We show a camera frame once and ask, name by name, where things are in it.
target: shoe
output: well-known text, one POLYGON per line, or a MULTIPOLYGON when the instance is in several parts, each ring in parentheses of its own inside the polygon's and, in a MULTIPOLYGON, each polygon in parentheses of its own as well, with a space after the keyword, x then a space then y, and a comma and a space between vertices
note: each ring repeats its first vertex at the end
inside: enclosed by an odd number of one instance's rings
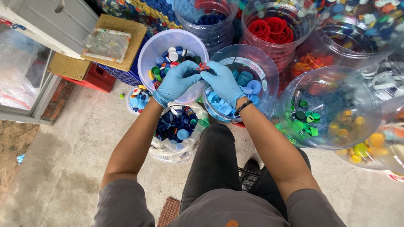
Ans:
MULTIPOLYGON (((250 158, 247 163, 244 165, 243 169, 251 171, 251 172, 256 172, 259 173, 259 164, 256 160, 250 158)), ((257 177, 251 176, 247 173, 241 173, 240 176, 240 183, 242 184, 242 189, 243 191, 248 191, 250 187, 254 184, 255 180, 257 177)))

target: doormat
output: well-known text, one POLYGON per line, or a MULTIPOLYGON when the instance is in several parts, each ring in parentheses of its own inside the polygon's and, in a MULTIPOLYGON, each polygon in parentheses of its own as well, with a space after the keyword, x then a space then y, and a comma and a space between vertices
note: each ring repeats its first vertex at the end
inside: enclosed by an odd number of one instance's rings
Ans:
POLYGON ((166 227, 168 224, 170 224, 170 222, 172 222, 178 216, 179 205, 179 200, 168 197, 163 206, 163 210, 160 213, 157 227, 166 227))

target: hand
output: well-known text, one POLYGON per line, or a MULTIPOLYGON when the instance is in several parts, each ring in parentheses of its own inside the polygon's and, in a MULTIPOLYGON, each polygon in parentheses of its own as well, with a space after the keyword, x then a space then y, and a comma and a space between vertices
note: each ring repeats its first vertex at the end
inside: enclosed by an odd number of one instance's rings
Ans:
POLYGON ((200 74, 183 78, 185 73, 195 72, 198 67, 195 62, 184 61, 170 68, 163 82, 161 82, 161 85, 153 92, 154 99, 164 108, 167 108, 169 102, 179 98, 190 86, 199 81, 201 78, 200 74))
POLYGON ((246 96, 234 79, 231 70, 226 66, 215 61, 206 63, 217 76, 209 72, 202 71, 201 77, 206 80, 216 92, 216 94, 226 101, 229 105, 236 108, 237 99, 246 96))

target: black pants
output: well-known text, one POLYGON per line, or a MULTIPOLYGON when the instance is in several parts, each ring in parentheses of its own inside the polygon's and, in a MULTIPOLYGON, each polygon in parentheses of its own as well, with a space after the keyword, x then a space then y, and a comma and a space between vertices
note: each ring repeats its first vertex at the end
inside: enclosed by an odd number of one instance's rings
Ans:
MULTIPOLYGON (((311 171, 306 153, 297 149, 311 171)), ((259 174, 248 193, 267 200, 288 220, 285 202, 271 174, 266 167, 262 168, 259 174)), ((241 191, 242 185, 239 180, 233 134, 227 126, 213 124, 201 135, 182 194, 180 213, 204 193, 219 188, 241 191)))

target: cork board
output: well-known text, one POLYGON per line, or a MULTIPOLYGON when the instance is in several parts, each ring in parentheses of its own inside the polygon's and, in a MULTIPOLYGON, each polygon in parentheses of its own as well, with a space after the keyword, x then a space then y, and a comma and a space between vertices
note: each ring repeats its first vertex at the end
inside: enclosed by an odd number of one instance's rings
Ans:
POLYGON ((132 67, 132 63, 136 57, 137 51, 139 50, 140 44, 142 43, 143 38, 146 34, 147 27, 141 23, 101 14, 100 19, 95 25, 95 28, 110 29, 132 34, 128 50, 125 54, 125 59, 122 63, 119 63, 115 61, 108 61, 90 56, 84 56, 83 54, 81 54, 81 57, 116 69, 129 71, 132 67))
POLYGON ((55 53, 50 61, 48 72, 74 80, 82 81, 91 61, 80 60, 63 54, 55 53))

